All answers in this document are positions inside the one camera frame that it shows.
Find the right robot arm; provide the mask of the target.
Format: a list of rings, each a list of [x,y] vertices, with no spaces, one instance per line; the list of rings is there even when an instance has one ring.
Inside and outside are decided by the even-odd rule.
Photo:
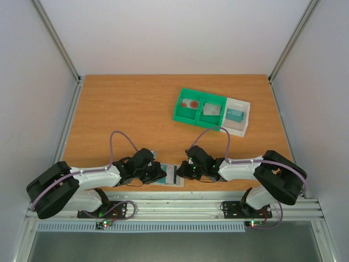
[[[252,159],[213,158],[202,148],[193,146],[186,151],[188,160],[182,161],[176,175],[211,182],[255,180],[261,185],[249,188],[233,208],[243,218],[254,217],[259,210],[274,202],[294,205],[307,188],[306,172],[273,150]]]

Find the white card holder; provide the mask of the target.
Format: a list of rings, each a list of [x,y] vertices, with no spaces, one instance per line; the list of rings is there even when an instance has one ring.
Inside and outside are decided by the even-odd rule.
[[[183,178],[181,178],[181,177],[179,177],[179,176],[177,176],[177,178],[179,179],[179,182],[177,183],[177,185],[160,185],[160,184],[155,184],[155,182],[154,183],[152,183],[152,185],[159,185],[159,186],[173,186],[173,187],[184,187],[184,179]]]

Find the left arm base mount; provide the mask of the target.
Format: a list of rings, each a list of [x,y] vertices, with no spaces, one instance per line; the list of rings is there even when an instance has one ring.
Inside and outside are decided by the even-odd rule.
[[[78,211],[77,218],[93,218],[93,219],[124,219],[126,218],[128,204],[125,201],[111,201],[108,205],[102,204],[93,212]]]

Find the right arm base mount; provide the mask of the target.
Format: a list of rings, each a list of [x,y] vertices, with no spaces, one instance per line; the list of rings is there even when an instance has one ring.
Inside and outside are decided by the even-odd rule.
[[[241,204],[239,201],[223,201],[220,204],[225,219],[252,219],[252,218],[272,218],[270,205],[266,205],[261,209],[254,209],[247,204]]]

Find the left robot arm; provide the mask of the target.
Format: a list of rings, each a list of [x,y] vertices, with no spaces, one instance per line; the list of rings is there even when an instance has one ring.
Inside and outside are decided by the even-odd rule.
[[[63,210],[81,210],[105,217],[110,210],[103,187],[125,186],[134,179],[151,184],[166,177],[152,151],[142,148],[108,166],[79,169],[60,161],[30,182],[26,191],[31,211],[40,219],[51,218]]]

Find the white red floral card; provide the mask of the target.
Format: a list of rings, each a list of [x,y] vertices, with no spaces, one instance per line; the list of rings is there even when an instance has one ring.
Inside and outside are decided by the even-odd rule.
[[[204,116],[219,116],[221,112],[221,106],[205,103],[203,106],[203,115]]]

